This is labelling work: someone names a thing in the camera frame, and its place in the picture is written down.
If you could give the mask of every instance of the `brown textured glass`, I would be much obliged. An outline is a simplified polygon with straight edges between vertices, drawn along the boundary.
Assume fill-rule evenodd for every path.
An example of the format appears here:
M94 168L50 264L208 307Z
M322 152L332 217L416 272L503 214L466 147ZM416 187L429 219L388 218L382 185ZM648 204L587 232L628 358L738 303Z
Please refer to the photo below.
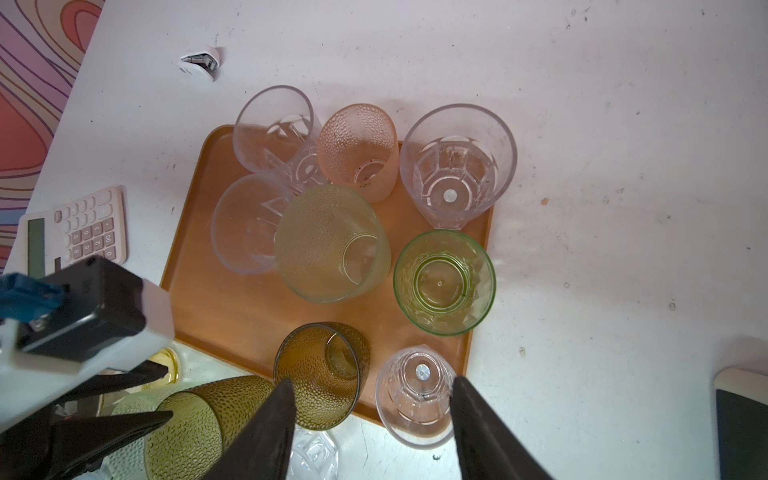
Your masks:
M150 480L195 480L229 447L273 390L259 376L206 383L166 398L158 412L173 412L148 434L144 464Z
M355 408L368 378L368 340L338 322L309 323L288 335L275 358L275 384L289 378L296 423L310 430L340 424Z
M344 107L320 132L317 163L334 184L356 189L372 204L380 202L392 193L399 171L395 124L375 105Z
M291 290L314 303L370 291L392 264L384 227L348 187L310 188L291 202L275 234L277 270Z

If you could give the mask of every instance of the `white table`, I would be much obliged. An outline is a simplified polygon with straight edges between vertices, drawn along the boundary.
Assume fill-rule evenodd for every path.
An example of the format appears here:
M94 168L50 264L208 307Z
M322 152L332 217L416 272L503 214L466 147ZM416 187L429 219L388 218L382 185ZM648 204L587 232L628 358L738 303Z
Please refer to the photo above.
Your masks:
M107 2L30 211L123 184L125 266L159 282L204 138L261 89L380 105L401 139L486 106L519 164L468 377L555 478L716 478L713 375L768 358L767 48L762 0ZM459 477L454 443L335 435L340 478Z

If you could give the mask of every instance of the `calculator screen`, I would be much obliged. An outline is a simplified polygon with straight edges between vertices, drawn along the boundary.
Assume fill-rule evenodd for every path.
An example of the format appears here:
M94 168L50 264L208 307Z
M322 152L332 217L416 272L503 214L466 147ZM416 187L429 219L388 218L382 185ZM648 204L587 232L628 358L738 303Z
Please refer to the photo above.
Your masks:
M45 219L27 222L27 275L38 279L45 276Z

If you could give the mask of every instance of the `wavy patterned carpet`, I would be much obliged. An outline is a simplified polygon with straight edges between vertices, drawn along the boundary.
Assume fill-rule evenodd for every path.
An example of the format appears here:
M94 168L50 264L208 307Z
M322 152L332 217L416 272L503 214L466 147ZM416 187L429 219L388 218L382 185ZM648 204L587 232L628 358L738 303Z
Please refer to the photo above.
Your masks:
M0 2L0 273L103 5Z

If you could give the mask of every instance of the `tray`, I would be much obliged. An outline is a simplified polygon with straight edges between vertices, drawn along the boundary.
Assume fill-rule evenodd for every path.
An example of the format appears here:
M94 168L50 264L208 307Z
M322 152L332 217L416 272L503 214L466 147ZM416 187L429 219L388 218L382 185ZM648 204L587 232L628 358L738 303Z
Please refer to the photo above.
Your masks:
M200 152L161 286L170 292L176 339L242 369L272 378L283 339L305 323L338 321L357 328L371 344L371 369L354 413L381 424L376 377L395 352L426 344L458 374L465 374L472 333L440 337L421 331L400 311L392 269L405 245L431 227L398 179L383 202L373 204L392 248L392 269L374 290L337 303L310 303L288 289L277 272L241 275L228 270L210 242L210 221L221 194L250 172L235 158L232 125L208 135ZM488 245L492 210L464 228Z

